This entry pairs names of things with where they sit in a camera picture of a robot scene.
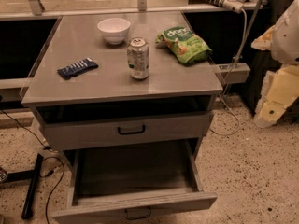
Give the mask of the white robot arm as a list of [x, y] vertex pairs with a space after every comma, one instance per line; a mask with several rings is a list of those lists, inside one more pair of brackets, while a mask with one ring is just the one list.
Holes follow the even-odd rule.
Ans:
[[281, 63], [276, 72], [266, 73], [255, 109], [254, 123], [267, 128], [275, 125], [299, 98], [299, 0], [294, 0], [276, 24], [251, 46], [269, 50], [271, 57]]

